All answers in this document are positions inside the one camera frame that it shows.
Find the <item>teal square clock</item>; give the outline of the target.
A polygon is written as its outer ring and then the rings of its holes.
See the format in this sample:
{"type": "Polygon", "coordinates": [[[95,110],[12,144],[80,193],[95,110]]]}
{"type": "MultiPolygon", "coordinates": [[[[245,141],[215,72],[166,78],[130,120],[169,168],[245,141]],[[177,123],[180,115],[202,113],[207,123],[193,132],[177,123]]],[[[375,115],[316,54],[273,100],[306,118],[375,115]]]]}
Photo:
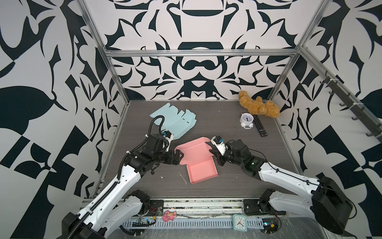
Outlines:
{"type": "Polygon", "coordinates": [[[246,222],[247,220],[244,215],[234,214],[232,216],[232,228],[235,231],[246,232],[247,231],[246,222]]]}

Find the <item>small circuit board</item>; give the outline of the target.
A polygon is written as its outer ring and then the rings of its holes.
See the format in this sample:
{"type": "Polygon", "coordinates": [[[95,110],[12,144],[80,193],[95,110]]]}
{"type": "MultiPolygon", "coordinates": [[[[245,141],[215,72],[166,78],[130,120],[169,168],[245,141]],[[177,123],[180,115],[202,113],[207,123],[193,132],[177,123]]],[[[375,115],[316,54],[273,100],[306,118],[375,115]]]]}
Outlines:
{"type": "Polygon", "coordinates": [[[156,224],[156,218],[153,217],[152,220],[150,221],[149,219],[139,219],[137,222],[133,222],[131,224],[132,227],[150,227],[156,224]]]}
{"type": "Polygon", "coordinates": [[[278,217],[263,218],[262,221],[263,229],[261,230],[261,232],[268,235],[276,233],[282,225],[282,222],[278,217]]]}

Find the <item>brown teddy bear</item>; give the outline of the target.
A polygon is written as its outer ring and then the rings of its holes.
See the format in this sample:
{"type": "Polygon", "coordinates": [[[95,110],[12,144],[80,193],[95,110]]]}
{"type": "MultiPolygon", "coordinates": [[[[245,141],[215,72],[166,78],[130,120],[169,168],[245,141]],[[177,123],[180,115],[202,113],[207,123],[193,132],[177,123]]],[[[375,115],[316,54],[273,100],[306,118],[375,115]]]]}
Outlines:
{"type": "Polygon", "coordinates": [[[240,105],[252,115],[264,115],[271,118],[278,118],[280,116],[280,108],[272,100],[263,102],[260,96],[254,100],[249,97],[246,91],[240,91],[238,98],[240,105]]]}

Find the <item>light blue flat paper box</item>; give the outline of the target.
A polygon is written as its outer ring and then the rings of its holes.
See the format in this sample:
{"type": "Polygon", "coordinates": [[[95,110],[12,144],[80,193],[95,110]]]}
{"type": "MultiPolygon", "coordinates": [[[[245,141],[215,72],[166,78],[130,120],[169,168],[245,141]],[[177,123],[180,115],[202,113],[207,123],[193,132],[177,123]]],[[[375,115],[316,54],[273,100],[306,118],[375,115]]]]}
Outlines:
{"type": "Polygon", "coordinates": [[[177,107],[172,106],[170,103],[165,104],[152,114],[151,118],[156,116],[163,116],[165,121],[162,125],[162,130],[169,131],[173,136],[173,140],[180,139],[192,127],[195,126],[197,119],[196,114],[186,109],[186,111],[178,110],[177,107]]]}

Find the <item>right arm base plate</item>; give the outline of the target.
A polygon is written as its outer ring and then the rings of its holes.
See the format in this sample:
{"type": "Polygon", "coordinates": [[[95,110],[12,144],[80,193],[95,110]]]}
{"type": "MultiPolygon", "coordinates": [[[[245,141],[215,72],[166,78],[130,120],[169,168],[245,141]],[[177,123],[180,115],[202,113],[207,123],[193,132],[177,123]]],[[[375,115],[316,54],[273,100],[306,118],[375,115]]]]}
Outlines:
{"type": "Polygon", "coordinates": [[[247,216],[262,216],[262,215],[286,215],[286,211],[275,210],[268,201],[260,199],[245,199],[244,204],[244,214],[247,216]]]}

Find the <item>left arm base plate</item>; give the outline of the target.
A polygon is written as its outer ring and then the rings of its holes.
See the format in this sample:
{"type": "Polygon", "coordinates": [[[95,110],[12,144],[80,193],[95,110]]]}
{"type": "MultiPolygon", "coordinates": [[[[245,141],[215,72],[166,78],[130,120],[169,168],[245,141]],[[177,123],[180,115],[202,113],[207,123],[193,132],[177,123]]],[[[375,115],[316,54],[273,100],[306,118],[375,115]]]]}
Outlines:
{"type": "Polygon", "coordinates": [[[135,216],[155,216],[158,212],[161,214],[163,206],[163,200],[150,200],[149,202],[144,202],[140,211],[135,216]]]}

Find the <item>pink small toy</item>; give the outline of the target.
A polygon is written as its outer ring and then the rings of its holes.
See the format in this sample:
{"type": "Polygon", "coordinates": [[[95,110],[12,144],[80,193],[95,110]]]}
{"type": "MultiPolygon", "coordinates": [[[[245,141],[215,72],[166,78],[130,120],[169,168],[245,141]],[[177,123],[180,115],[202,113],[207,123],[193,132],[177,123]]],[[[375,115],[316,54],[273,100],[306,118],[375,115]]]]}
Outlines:
{"type": "Polygon", "coordinates": [[[162,216],[162,220],[164,222],[169,222],[169,221],[174,221],[177,217],[177,213],[174,211],[174,212],[170,212],[170,211],[166,211],[163,216],[162,216]]]}

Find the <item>black remote control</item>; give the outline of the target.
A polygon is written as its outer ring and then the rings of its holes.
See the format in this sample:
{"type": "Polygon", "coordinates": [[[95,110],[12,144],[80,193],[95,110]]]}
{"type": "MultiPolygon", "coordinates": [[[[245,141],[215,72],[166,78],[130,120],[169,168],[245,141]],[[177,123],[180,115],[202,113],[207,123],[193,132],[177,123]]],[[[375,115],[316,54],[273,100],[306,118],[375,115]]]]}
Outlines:
{"type": "Polygon", "coordinates": [[[253,120],[254,126],[258,130],[260,136],[261,137],[266,137],[268,134],[267,134],[264,126],[262,125],[259,117],[257,115],[253,115],[253,118],[254,118],[254,120],[253,120]]]}

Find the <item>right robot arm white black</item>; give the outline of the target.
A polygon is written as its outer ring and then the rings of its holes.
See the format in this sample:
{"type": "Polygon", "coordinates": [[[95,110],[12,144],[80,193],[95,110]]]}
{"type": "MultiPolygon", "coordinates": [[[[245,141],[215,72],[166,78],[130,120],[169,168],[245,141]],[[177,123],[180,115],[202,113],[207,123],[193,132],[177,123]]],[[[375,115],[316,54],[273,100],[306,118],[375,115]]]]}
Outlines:
{"type": "Polygon", "coordinates": [[[284,194],[267,190],[259,201],[262,211],[286,211],[302,215],[315,219],[334,234],[344,234],[355,206],[333,179],[326,176],[311,178],[282,169],[265,157],[254,156],[242,140],[224,142],[220,136],[215,136],[207,144],[219,166],[226,163],[240,166],[247,176],[290,191],[290,194],[284,194]]]}

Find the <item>white alarm clock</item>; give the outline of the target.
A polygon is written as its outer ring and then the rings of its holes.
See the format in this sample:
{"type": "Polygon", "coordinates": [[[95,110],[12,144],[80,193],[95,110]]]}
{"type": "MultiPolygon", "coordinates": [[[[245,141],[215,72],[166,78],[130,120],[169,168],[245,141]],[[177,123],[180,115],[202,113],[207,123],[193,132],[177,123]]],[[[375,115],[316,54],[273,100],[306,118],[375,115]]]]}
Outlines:
{"type": "Polygon", "coordinates": [[[254,126],[254,117],[250,113],[242,113],[239,121],[241,127],[244,129],[251,129],[254,126]]]}

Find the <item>small circuit board left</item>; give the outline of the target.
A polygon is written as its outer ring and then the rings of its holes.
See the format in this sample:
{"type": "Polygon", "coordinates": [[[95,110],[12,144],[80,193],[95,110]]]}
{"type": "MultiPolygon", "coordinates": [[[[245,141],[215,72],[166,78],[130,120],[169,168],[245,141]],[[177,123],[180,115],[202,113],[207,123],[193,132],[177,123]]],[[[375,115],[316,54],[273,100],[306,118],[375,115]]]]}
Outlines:
{"type": "Polygon", "coordinates": [[[133,222],[131,224],[132,227],[150,227],[156,224],[156,218],[153,217],[152,220],[150,221],[149,219],[139,219],[137,222],[133,222]]]}

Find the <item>small circuit board right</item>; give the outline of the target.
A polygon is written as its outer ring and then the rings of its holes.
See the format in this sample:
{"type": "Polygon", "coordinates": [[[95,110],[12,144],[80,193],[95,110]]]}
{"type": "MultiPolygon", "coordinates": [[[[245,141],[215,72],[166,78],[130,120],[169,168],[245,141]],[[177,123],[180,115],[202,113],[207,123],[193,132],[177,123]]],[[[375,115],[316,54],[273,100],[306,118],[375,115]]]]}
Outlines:
{"type": "Polygon", "coordinates": [[[263,218],[262,221],[263,229],[261,230],[261,232],[268,235],[276,233],[282,225],[282,222],[278,217],[263,218]]]}

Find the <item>pink paper box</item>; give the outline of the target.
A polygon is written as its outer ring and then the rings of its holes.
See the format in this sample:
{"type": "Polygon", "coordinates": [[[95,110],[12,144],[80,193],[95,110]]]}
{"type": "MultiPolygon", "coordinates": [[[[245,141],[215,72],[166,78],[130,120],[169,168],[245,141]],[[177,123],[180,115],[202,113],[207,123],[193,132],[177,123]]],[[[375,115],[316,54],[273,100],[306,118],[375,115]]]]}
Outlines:
{"type": "Polygon", "coordinates": [[[218,177],[213,154],[210,152],[212,147],[207,142],[210,142],[210,139],[200,137],[178,145],[175,148],[175,150],[179,150],[184,155],[180,165],[187,166],[189,179],[192,184],[218,177]]]}

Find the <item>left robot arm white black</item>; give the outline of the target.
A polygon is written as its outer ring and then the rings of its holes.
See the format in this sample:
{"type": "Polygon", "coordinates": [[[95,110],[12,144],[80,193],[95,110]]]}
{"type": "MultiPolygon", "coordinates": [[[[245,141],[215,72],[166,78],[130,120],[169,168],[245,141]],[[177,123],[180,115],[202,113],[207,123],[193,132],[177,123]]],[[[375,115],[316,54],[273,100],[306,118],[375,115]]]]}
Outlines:
{"type": "Polygon", "coordinates": [[[150,197],[136,190],[126,201],[117,203],[148,171],[153,172],[161,163],[178,165],[184,154],[170,150],[174,135],[168,130],[146,136],[136,151],[124,156],[117,175],[77,214],[68,213],[62,220],[61,239],[106,239],[124,222],[149,210],[150,197]]]}

